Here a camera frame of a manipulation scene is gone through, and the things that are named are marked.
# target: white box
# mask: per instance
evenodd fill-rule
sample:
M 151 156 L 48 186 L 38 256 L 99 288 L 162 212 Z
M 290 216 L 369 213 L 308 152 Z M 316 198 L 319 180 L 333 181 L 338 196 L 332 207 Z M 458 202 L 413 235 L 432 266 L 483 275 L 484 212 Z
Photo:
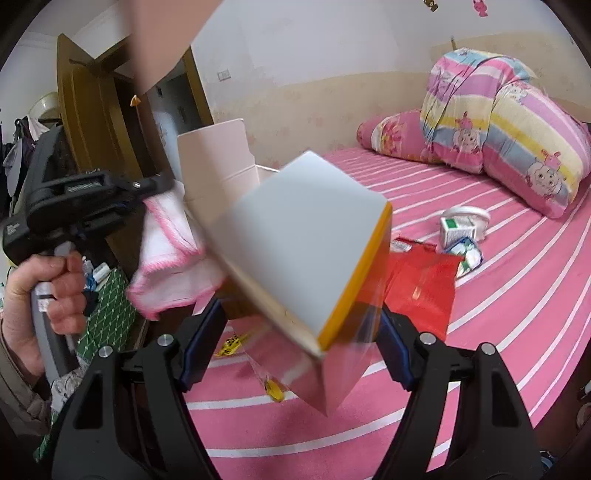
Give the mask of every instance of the white box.
M 440 238 L 441 248 L 449 247 L 453 242 L 457 242 L 465 236 L 474 239 L 476 236 L 476 224 L 469 217 L 458 216 L 452 218 L 440 219 Z

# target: cartoon sheep print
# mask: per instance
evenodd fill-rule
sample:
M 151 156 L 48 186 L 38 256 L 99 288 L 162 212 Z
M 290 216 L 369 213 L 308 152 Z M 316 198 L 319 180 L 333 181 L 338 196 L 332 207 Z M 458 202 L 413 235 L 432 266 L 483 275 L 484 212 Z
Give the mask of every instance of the cartoon sheep print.
M 453 149 L 458 152 L 478 153 L 480 151 L 480 129 L 473 128 L 468 112 L 456 119 L 459 129 L 453 134 Z
M 505 88 L 505 95 L 507 98 L 517 102 L 518 104 L 522 105 L 521 101 L 527 97 L 527 90 L 524 88 L 525 83 L 523 82 L 514 82 L 510 83 Z
M 544 162 L 534 162 L 527 170 L 525 181 L 536 194 L 549 199 L 560 191 L 565 178 L 558 171 L 560 152 L 550 155 L 546 150 L 542 150 L 542 155 L 545 156 Z

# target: pink pillow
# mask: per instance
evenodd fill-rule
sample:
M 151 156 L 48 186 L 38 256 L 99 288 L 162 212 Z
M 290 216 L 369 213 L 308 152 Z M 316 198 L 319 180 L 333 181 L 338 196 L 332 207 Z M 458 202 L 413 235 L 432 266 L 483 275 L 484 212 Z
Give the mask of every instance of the pink pillow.
M 357 129 L 357 142 L 389 157 L 424 163 L 441 163 L 428 151 L 419 123 L 420 110 L 377 116 L 363 122 Z
M 368 150 L 372 149 L 371 134 L 373 133 L 374 128 L 376 128 L 384 118 L 386 118 L 386 115 L 377 115 L 359 125 L 357 128 L 357 142 L 359 145 Z

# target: sleeve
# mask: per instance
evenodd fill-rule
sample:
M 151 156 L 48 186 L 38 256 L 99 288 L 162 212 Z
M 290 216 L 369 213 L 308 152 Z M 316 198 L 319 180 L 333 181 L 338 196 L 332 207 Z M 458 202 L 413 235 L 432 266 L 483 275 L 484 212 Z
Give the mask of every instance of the sleeve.
M 0 410 L 23 447 L 32 452 L 49 432 L 50 406 L 23 380 L 1 326 L 0 321 Z

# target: pink towel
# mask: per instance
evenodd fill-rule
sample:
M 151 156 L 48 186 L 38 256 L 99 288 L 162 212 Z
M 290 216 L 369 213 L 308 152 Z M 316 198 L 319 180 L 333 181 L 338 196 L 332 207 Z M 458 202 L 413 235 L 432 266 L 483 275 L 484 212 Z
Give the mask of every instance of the pink towel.
M 184 187 L 144 201 L 146 215 L 139 267 L 127 297 L 149 320 L 173 307 L 205 308 L 224 278 L 205 254 L 205 245 L 189 225 L 183 207 Z

